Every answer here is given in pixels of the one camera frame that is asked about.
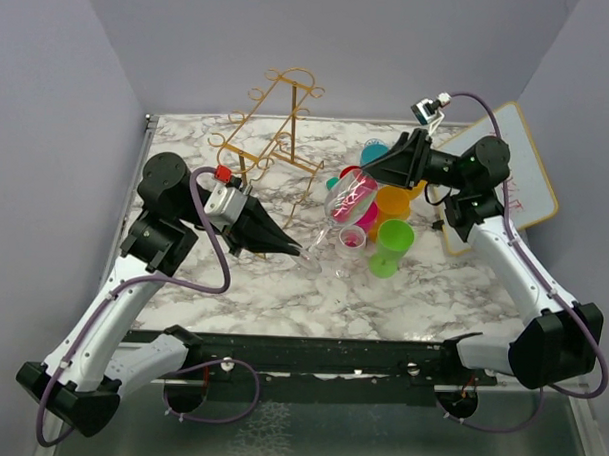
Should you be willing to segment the orange wine glass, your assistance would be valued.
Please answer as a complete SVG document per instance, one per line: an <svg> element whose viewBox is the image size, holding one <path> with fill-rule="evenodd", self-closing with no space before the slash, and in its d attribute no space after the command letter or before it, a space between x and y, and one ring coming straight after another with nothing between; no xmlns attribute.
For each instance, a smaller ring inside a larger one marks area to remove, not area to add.
<svg viewBox="0 0 609 456"><path fill-rule="evenodd" d="M412 201L422 195L427 185L428 183L424 180L421 180L417 185L415 185L411 191L408 192L410 200Z"/></svg>
<svg viewBox="0 0 609 456"><path fill-rule="evenodd" d="M376 242L377 232L384 222L392 219L406 220L410 215L408 192L395 186L384 186L378 190L374 203L377 208L377 218L368 232L371 241Z"/></svg>

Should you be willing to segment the red wine glass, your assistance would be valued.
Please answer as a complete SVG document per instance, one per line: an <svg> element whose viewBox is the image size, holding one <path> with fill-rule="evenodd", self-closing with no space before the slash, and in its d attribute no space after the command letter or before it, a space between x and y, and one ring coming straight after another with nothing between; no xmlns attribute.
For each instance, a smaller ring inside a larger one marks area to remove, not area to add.
<svg viewBox="0 0 609 456"><path fill-rule="evenodd" d="M361 167L359 166L347 166L345 167L339 174L338 177L339 179L344 178L347 174L351 173L356 173L357 171L361 170Z"/></svg>

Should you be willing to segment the clear wine glass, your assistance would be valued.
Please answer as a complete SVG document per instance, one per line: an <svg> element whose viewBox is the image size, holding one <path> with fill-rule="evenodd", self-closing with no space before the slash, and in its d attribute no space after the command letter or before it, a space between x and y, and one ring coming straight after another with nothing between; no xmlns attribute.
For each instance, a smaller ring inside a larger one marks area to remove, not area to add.
<svg viewBox="0 0 609 456"><path fill-rule="evenodd" d="M337 277L348 279L362 270L366 243L366 234L360 226L346 226L340 231L335 246Z"/></svg>
<svg viewBox="0 0 609 456"><path fill-rule="evenodd" d="M297 268L305 273L320 274L321 265L317 257L317 248L323 242L331 229L336 227L352 226L356 224L355 216L355 190L357 188L357 178L362 170L356 173L348 173L344 178L339 179L337 184L328 192L324 199L324 221L320 231L313 238L307 248L300 248L300 255L292 259L297 264Z"/></svg>

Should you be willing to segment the pink wine glass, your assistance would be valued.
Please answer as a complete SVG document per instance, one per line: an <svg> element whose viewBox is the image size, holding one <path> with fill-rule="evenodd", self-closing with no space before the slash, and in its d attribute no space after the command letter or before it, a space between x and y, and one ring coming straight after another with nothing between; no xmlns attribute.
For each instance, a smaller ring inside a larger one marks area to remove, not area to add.
<svg viewBox="0 0 609 456"><path fill-rule="evenodd" d="M355 190L356 224L368 232L376 221L377 210L374 201L378 193L378 182L370 176L360 173Z"/></svg>

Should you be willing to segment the green wine glass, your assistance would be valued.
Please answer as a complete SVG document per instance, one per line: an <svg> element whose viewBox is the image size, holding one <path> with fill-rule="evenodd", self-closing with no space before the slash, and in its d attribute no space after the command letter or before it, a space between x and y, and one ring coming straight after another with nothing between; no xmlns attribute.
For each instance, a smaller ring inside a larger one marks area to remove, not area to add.
<svg viewBox="0 0 609 456"><path fill-rule="evenodd" d="M388 279L396 273L400 260L414 243L413 230L400 219L390 219L380 225L375 252L368 260L368 268L376 278Z"/></svg>

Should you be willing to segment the gold wire glass rack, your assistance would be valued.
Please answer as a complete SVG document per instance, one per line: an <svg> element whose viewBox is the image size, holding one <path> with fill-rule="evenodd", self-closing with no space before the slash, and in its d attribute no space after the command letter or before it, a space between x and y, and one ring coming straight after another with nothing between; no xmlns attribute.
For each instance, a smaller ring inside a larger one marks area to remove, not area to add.
<svg viewBox="0 0 609 456"><path fill-rule="evenodd" d="M271 68L264 72L264 77L269 82L267 87L252 87L247 92L253 106L244 111L234 109L227 115L232 130L227 133L213 132L207 142L216 150L217 163L229 168L245 186L262 181L277 164L302 171L307 185L291 203L291 211L283 224L287 228L293 223L297 208L310 195L316 176L325 167L323 161L304 156L304 147L297 139L297 123L311 114L305 102L322 97L325 89L317 84L310 70L301 67L284 70ZM265 135L261 144L247 140L247 129L254 125L256 118L262 116L265 104L276 96L290 101L288 110L275 118L277 125Z"/></svg>

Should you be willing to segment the blue wine glass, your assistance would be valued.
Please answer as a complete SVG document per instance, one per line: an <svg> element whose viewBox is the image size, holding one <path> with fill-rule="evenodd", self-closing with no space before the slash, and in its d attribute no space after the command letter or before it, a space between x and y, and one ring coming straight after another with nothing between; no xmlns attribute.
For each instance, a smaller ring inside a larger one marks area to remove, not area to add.
<svg viewBox="0 0 609 456"><path fill-rule="evenodd" d="M388 151L389 148L387 145L378 142L366 145L361 152L360 166L363 167L366 164L383 157Z"/></svg>

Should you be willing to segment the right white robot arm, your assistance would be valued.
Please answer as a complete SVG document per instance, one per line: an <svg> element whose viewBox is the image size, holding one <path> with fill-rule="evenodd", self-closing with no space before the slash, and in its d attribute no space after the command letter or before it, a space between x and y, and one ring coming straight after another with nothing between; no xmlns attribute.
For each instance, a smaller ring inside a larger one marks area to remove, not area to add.
<svg viewBox="0 0 609 456"><path fill-rule="evenodd" d="M382 157L363 166L380 184L410 189L421 181L451 190L447 223L493 271L524 329L514 339L470 334L439 360L441 377L462 384L476 369L515 377L536 389L590 373L598 359L603 314L564 290L524 245L496 189L510 175L508 144L487 135L462 155L436 151L428 134L404 132Z"/></svg>

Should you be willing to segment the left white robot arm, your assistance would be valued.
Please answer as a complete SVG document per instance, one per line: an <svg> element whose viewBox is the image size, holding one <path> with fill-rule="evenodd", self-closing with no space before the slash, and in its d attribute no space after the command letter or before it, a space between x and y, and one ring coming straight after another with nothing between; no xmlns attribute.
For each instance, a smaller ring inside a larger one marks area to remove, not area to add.
<svg viewBox="0 0 609 456"><path fill-rule="evenodd" d="M142 210L96 298L57 348L41 362L25 362L17 372L17 382L38 402L35 433L44 447L55 445L43 435L48 413L90 438L137 388L164 374L185 379L197 373L201 355L195 336L179 326L125 359L114 356L137 315L163 285L220 295L231 284L228 253L302 253L301 245L224 166L190 171L176 153L163 152L145 163L137 192ZM175 276L200 230L221 267L220 285Z"/></svg>

